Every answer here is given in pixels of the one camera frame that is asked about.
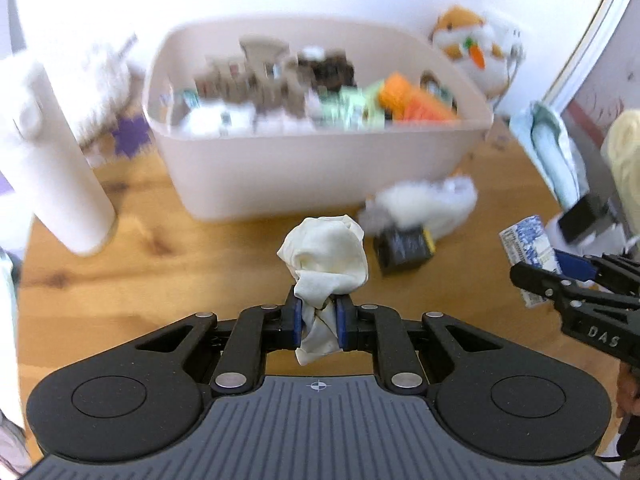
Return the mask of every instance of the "wood grain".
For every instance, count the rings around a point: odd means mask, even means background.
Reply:
[[[469,220],[441,240],[433,260],[414,272],[382,278],[367,240],[370,279],[357,303],[396,308],[419,319],[441,310],[484,330],[575,365],[614,392],[614,359],[559,331],[551,306],[524,307],[509,280],[498,232],[539,214],[558,212],[540,176],[497,123],[486,142],[462,163],[479,190]],[[23,402],[45,375],[151,332],[196,311],[235,318],[245,307],[284,301],[292,277],[277,258],[286,234],[308,215],[228,223],[198,222],[180,204],[157,155],[111,164],[97,175],[118,211],[117,231],[89,258],[69,253],[36,222],[19,295],[18,362]],[[319,214],[353,213],[354,209]],[[268,372],[339,375],[371,371],[368,355],[330,356],[300,367],[293,352],[275,352]],[[612,434],[613,426],[606,441]],[[30,451],[39,456],[33,438]]]

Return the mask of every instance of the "metal rivet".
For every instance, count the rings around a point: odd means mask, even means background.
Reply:
[[[391,382],[398,388],[415,388],[422,384],[422,377],[412,372],[400,372],[391,377]]]
[[[246,382],[246,377],[238,372],[225,372],[216,377],[216,384],[221,388],[237,388]]]

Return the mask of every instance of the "storage bin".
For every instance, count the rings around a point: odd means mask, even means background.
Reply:
[[[164,122],[168,89],[195,88],[206,57],[242,56],[247,34],[343,48],[363,87],[400,72],[418,84],[430,70],[458,103],[455,123],[396,123],[384,130],[324,130],[285,137],[184,138]],[[484,96],[425,38],[377,23],[269,16],[190,23],[162,41],[146,74],[143,110],[180,199],[200,220],[321,210],[362,202],[407,179],[446,177],[493,122]]]

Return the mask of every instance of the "human hand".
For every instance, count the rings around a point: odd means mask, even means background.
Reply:
[[[620,362],[618,373],[618,391],[616,392],[616,417],[620,418],[627,413],[640,416],[640,398],[638,379],[631,373],[631,365]]]

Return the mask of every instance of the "orange block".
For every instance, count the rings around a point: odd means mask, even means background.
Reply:
[[[458,115],[443,102],[420,87],[412,85],[398,72],[389,76],[380,92],[378,101],[390,110],[394,119],[402,121],[453,121]]]

